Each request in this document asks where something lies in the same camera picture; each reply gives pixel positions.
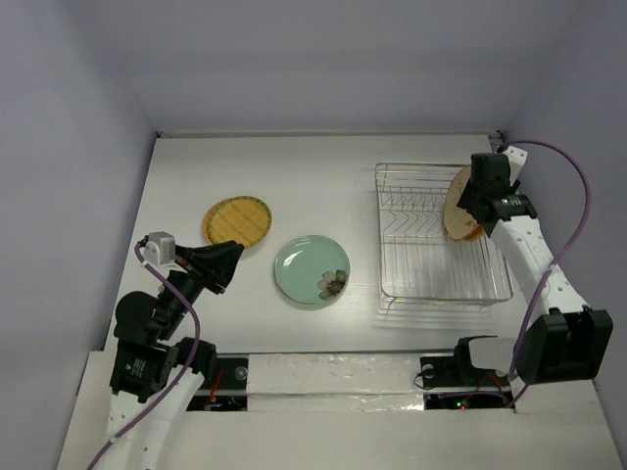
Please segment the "cream floral plate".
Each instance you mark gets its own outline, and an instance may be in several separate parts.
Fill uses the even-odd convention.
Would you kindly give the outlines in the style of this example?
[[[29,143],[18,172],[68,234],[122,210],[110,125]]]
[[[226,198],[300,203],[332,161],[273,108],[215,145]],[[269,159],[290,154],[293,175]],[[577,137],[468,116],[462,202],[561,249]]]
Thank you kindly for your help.
[[[457,207],[458,199],[466,183],[469,181],[471,167],[465,166],[453,179],[447,191],[443,209],[443,223],[448,236],[454,241],[462,238],[479,224],[467,211]]]

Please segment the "yellow-green woven plate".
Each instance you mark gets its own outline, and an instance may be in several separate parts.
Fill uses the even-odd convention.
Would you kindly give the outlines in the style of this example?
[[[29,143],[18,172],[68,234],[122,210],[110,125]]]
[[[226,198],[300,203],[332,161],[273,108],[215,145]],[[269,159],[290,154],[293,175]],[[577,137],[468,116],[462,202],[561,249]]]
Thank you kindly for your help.
[[[253,196],[236,196],[224,208],[228,219],[229,241],[242,244],[245,248],[258,245],[268,234],[272,214],[268,205]]]

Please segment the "teal floral plate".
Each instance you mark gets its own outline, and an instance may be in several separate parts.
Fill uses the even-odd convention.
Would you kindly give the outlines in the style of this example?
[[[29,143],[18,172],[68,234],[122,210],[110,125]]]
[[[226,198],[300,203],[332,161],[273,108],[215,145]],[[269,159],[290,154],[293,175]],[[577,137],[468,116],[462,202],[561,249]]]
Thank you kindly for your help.
[[[281,293],[301,306],[323,307],[342,296],[351,264],[346,251],[323,235],[298,237],[277,253],[273,275]]]

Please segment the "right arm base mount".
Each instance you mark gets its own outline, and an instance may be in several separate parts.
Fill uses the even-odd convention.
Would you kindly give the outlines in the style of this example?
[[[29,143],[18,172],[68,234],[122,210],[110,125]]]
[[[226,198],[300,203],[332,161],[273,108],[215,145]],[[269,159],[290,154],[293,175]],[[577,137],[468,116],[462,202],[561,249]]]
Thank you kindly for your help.
[[[510,383],[495,369],[472,364],[470,343],[488,336],[464,337],[451,352],[423,355],[413,384],[423,392],[426,410],[507,408],[513,400]]]

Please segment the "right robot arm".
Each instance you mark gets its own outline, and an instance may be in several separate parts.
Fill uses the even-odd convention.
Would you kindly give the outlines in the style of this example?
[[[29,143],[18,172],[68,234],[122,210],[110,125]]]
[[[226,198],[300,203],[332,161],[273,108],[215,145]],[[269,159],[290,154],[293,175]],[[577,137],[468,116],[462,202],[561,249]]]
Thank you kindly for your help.
[[[542,233],[529,198],[518,191],[525,151],[471,157],[458,207],[472,216],[504,255],[527,303],[512,349],[510,371],[527,385],[591,380],[613,330],[604,309],[577,293]]]

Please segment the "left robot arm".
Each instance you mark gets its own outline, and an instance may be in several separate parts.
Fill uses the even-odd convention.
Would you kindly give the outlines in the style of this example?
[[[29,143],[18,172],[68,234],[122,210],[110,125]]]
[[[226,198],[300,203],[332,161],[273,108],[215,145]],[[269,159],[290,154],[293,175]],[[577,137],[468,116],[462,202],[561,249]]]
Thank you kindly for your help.
[[[217,380],[217,348],[202,340],[193,305],[204,292],[225,292],[244,247],[227,241],[188,248],[152,232],[133,251],[160,292],[133,291],[117,303],[107,440],[91,469],[162,468],[190,401]]]

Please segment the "orange wicker plate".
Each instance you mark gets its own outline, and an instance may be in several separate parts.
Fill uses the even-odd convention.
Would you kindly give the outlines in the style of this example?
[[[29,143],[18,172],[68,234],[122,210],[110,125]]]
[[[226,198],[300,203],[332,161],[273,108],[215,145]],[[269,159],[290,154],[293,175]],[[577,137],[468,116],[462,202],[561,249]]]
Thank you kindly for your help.
[[[202,234],[209,245],[215,245],[229,241],[230,234],[228,219],[224,208],[230,199],[224,199],[215,203],[205,214],[202,222]]]
[[[472,230],[462,238],[462,241],[474,242],[483,237],[485,234],[485,227],[481,224],[475,224],[472,226]]]

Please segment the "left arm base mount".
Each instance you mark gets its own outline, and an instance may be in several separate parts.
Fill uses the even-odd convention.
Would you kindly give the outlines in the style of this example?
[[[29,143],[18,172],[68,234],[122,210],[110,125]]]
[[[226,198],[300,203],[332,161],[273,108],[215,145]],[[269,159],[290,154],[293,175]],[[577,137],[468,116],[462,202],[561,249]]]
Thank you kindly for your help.
[[[217,372],[193,396],[186,410],[206,412],[246,411],[248,408],[249,357],[219,355]]]

